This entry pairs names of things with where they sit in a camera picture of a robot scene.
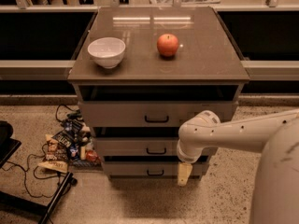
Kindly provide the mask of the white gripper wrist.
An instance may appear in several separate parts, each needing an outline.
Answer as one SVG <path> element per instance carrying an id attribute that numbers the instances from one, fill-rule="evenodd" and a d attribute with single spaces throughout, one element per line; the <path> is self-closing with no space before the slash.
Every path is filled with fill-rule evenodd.
<path id="1" fill-rule="evenodd" d="M 200 158 L 202 147 L 195 147 L 178 140 L 177 155 L 182 161 L 178 164 L 178 185 L 185 186 L 192 172 L 192 164 Z"/>

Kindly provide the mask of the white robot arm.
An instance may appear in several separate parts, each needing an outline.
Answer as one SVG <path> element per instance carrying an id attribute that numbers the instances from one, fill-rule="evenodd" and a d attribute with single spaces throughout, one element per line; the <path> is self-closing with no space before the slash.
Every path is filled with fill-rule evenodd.
<path id="1" fill-rule="evenodd" d="M 299 224 L 299 110 L 222 122 L 208 110 L 178 130 L 178 184 L 187 184 L 192 165 L 207 147 L 261 155 L 249 224 Z"/>

